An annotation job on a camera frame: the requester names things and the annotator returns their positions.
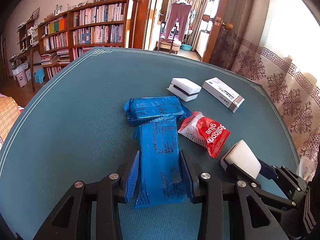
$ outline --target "red and white snack package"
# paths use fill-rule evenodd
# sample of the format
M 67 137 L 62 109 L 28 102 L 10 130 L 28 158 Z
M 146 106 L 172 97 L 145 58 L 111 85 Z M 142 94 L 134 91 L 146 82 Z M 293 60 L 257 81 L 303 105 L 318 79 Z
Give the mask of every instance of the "red and white snack package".
M 201 112 L 193 112 L 186 118 L 178 133 L 191 141 L 207 148 L 211 157 L 217 158 L 230 132 L 220 123 L 203 116 Z

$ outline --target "orange checkered cloth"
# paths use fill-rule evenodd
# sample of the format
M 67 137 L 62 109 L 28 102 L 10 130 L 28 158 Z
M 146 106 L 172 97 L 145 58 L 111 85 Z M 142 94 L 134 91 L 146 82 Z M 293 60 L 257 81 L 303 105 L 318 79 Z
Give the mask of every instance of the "orange checkered cloth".
M 14 99 L 0 94 L 0 149 L 19 115 L 19 106 Z

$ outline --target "green tabletop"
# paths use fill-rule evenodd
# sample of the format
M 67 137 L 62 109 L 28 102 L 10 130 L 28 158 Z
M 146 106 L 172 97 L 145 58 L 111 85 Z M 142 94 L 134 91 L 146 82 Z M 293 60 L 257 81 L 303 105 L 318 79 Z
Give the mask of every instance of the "green tabletop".
M 129 98 L 172 95 L 172 78 L 202 85 L 218 77 L 245 98 L 232 113 L 207 91 L 184 103 L 191 111 L 231 131 L 218 159 L 179 134 L 205 172 L 228 181 L 220 158 L 243 139 L 269 164 L 295 171 L 298 154 L 276 107 L 262 86 L 233 72 L 174 55 L 123 48 L 95 48 L 69 64 L 29 102 L 0 151 L 0 213 L 12 232 L 32 239 L 63 194 L 77 180 L 91 183 L 115 172 L 136 152 L 134 127 L 126 122 Z M 259 176 L 264 189 L 283 196 L 276 184 Z M 124 239 L 197 238 L 201 204 L 133 209 L 119 206 Z

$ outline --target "hanging pants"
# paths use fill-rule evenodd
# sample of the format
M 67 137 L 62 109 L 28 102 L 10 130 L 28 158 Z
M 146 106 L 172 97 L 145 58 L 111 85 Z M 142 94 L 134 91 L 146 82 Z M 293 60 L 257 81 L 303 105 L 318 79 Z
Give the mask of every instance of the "hanging pants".
M 192 6 L 189 4 L 180 4 L 180 3 L 173 3 L 171 5 L 171 12 L 169 15 L 169 19 L 167 22 L 167 28 L 165 31 L 164 38 L 167 39 L 170 35 L 170 32 L 174 25 L 176 24 L 177 20 L 179 22 L 179 41 L 183 41 L 184 31 L 186 29 L 189 13 L 191 11 Z

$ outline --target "blue biscuit packet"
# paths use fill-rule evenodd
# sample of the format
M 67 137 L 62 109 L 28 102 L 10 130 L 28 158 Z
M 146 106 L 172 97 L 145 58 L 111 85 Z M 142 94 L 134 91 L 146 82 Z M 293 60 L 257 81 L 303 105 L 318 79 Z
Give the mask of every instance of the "blue biscuit packet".
M 163 117 L 140 125 L 140 191 L 135 208 L 179 203 L 185 198 L 180 169 L 176 118 Z
M 166 115 L 178 120 L 191 115 L 176 96 L 131 98 L 125 103 L 124 110 L 131 125 L 140 125 Z

